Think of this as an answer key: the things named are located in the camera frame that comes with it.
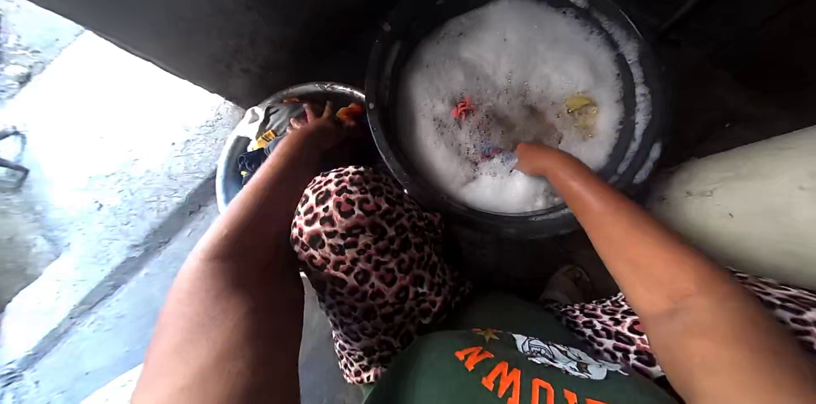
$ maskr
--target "soapy water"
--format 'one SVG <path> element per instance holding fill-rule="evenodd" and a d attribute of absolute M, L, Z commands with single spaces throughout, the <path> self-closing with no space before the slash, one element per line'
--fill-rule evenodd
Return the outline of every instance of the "soapy water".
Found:
<path fill-rule="evenodd" d="M 513 170 L 512 150 L 546 144 L 600 169 L 621 127 L 622 90 L 602 33 L 572 10 L 495 0 L 417 46 L 400 82 L 397 130 L 416 168 L 450 197 L 484 211 L 542 210 L 561 200 L 546 180 Z M 585 107 L 567 107 L 575 97 Z"/>

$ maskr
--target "leopard print pants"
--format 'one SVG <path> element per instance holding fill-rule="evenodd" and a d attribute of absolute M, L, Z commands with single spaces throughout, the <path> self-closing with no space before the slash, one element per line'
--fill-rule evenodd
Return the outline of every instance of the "leopard print pants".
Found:
<path fill-rule="evenodd" d="M 332 328 L 343 377 L 373 383 L 470 285 L 439 255 L 442 221 L 390 175 L 338 168 L 312 180 L 291 244 Z"/>
<path fill-rule="evenodd" d="M 371 168 L 323 173 L 303 193 L 291 244 L 329 316 L 350 383 L 373 383 L 394 355 L 470 291 L 438 253 L 441 231 L 439 215 L 423 211 L 390 175 Z M 816 293 L 730 272 L 816 353 Z M 658 384 L 665 376 L 623 294 L 545 307 L 599 357 Z"/>
<path fill-rule="evenodd" d="M 734 280 L 754 294 L 777 321 L 790 330 L 807 353 L 816 354 L 816 293 L 782 285 L 770 278 L 728 270 Z M 552 303 L 547 308 L 601 359 L 626 364 L 654 380 L 666 375 L 640 329 L 640 318 L 623 293 L 588 304 Z"/>

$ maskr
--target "star graphic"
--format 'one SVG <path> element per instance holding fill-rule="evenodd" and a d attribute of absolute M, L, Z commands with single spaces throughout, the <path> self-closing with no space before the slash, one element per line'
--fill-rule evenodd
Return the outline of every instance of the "star graphic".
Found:
<path fill-rule="evenodd" d="M 475 332 L 478 336 L 484 337 L 484 342 L 487 343 L 490 342 L 490 339 L 498 340 L 499 336 L 496 336 L 496 333 L 501 331 L 495 329 L 485 329 L 484 331 L 481 329 L 474 329 L 473 332 Z"/>

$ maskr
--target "wet arm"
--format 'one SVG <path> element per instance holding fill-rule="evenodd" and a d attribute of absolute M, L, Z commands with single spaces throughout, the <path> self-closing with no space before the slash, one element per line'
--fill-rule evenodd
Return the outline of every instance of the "wet arm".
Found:
<path fill-rule="evenodd" d="M 569 154 L 516 153 L 517 168 L 545 176 L 575 213 L 683 399 L 816 402 L 809 362 L 720 266 Z"/>
<path fill-rule="evenodd" d="M 284 138 L 170 288 L 134 403 L 300 402 L 303 286 L 292 216 L 328 135 Z"/>

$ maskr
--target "green shirt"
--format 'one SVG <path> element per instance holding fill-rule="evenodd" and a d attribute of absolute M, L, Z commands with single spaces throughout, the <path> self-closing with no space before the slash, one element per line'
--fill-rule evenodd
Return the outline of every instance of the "green shirt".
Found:
<path fill-rule="evenodd" d="M 551 314 L 512 296 L 480 298 L 446 327 L 399 354 L 366 404 L 676 404 L 637 372 L 591 357 Z"/>

